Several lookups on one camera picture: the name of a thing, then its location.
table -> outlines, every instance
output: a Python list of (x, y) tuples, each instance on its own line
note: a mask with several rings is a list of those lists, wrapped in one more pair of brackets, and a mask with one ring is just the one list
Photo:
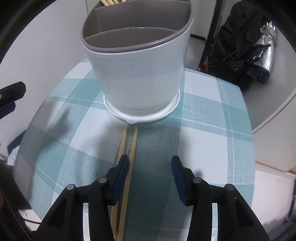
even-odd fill
[[(255, 155), (239, 88), (184, 69), (180, 91), (180, 102), (168, 117), (139, 125), (125, 240), (186, 239), (192, 208), (179, 200), (170, 167), (173, 155), (210, 184), (234, 184), (252, 203)], [(40, 106), (16, 158), (14, 179), (40, 218), (66, 185), (90, 184), (116, 165), (125, 126), (128, 154), (134, 126), (106, 109), (90, 62), (83, 60)], [(85, 205), (85, 240), (87, 217)], [(216, 240), (216, 205), (212, 236)]]

teal and white tablecloth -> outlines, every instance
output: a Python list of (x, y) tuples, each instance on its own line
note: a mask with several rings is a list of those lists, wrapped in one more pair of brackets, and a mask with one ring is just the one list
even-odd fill
[[(184, 69), (180, 91), (179, 105), (168, 117), (139, 125), (126, 241), (186, 239), (192, 208), (179, 200), (170, 167), (173, 155), (210, 184), (234, 184), (252, 203), (255, 155), (239, 88)], [(106, 109), (90, 62), (83, 60), (40, 106), (15, 162), (16, 183), (40, 218), (66, 185), (90, 184), (116, 165), (126, 125), (128, 154), (134, 126)], [(216, 240), (217, 206), (213, 211), (212, 240)], [(85, 230), (87, 212), (85, 205)]]

wooden chopstick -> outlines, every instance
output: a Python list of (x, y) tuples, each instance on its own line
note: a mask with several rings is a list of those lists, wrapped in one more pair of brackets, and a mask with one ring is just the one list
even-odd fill
[(107, 3), (109, 3), (109, 5), (114, 4), (114, 2), (112, 0), (106, 0), (106, 1), (107, 1)]
[(109, 6), (109, 3), (106, 2), (106, 0), (100, 0), (104, 6)]
[(119, 3), (117, 0), (100, 0), (104, 6), (109, 6), (115, 3)]
[[(127, 132), (128, 132), (128, 128), (126, 126), (123, 130), (123, 136), (122, 136), (122, 140), (121, 140), (120, 148), (119, 148), (119, 152), (118, 152), (117, 164), (118, 164), (121, 156), (124, 154), (124, 150), (126, 147)], [(117, 229), (117, 212), (118, 212), (118, 204), (111, 207), (111, 227), (112, 227), (112, 231), (113, 231), (113, 235), (114, 235), (115, 240), (116, 240), (116, 231), (117, 231), (116, 230)]]
[(131, 152), (130, 152), (130, 156), (129, 156), (130, 163), (129, 163), (128, 174), (126, 176), (126, 182), (124, 184), (124, 190), (123, 190), (117, 241), (123, 241), (123, 231), (124, 231), (124, 225), (125, 225), (125, 221), (126, 221), (126, 208), (127, 208), (127, 202), (128, 202), (128, 192), (129, 192), (129, 186), (130, 186), (130, 182), (131, 182), (131, 172), (133, 169), (133, 159), (135, 157), (137, 137), (138, 137), (138, 127), (136, 126), (135, 133), (133, 135), (133, 141), (131, 144)]

zipper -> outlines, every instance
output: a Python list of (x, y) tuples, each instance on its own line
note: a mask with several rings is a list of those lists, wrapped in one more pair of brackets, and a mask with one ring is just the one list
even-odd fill
[(13, 214), (14, 218), (16, 219), (17, 223), (19, 224), (19, 226), (21, 227), (21, 229), (23, 230), (23, 232), (26, 234), (26, 236), (28, 237), (29, 240), (32, 240), (31, 235), (26, 231), (26, 229), (24, 228), (23, 224), (21, 223), (21, 221), (19, 220), (19, 218), (17, 217), (17, 214), (15, 212), (15, 209), (12, 207), (12, 205), (10, 204), (10, 200), (9, 198), (7, 198), (4, 189), (2, 188), (2, 185), (0, 185), (0, 192), (3, 196), (3, 198), (5, 199), (6, 203), (8, 204), (8, 207), (11, 211), (11, 213)]

blue gripper pad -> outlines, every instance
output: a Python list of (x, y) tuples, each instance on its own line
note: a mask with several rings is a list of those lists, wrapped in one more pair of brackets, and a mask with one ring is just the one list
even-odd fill
[(14, 110), (15, 110), (15, 102), (11, 102), (11, 103), (3, 106), (2, 108), (0, 108), (0, 119), (5, 117), (6, 115), (10, 114)]
[(127, 155), (122, 155), (117, 166), (110, 168), (106, 177), (109, 180), (109, 188), (113, 190), (111, 197), (112, 204), (115, 205), (120, 199), (122, 189), (124, 187), (126, 176), (129, 169), (129, 158)]
[(193, 198), (191, 181), (194, 179), (194, 175), (189, 168), (183, 167), (178, 156), (173, 156), (171, 165), (179, 198), (184, 205), (191, 206)]
[(180, 159), (178, 156), (173, 156), (172, 162), (171, 162), (172, 173), (173, 173), (175, 184), (176, 184), (176, 187), (178, 190), (179, 198), (183, 202), (183, 204), (185, 205), (187, 203), (187, 198), (186, 198), (186, 194), (185, 194), (185, 183), (184, 183), (182, 174), (179, 169), (179, 168), (183, 168), (183, 165), (181, 164), (182, 167), (180, 167), (180, 165), (178, 164), (179, 161), (180, 161)]

